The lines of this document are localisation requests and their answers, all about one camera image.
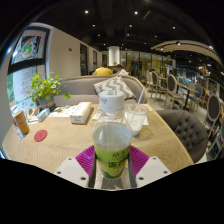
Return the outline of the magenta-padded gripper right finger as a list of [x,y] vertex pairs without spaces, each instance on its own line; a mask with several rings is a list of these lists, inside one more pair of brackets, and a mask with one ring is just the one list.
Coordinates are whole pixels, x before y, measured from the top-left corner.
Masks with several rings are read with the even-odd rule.
[[157,157],[149,157],[131,146],[128,158],[129,179],[132,188],[140,188],[171,174]]

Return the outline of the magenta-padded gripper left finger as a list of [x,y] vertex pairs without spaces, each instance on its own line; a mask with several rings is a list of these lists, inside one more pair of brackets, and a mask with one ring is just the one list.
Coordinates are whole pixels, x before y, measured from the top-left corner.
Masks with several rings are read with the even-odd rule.
[[96,178],[94,147],[90,146],[76,157],[67,157],[54,174],[81,187],[93,188]]

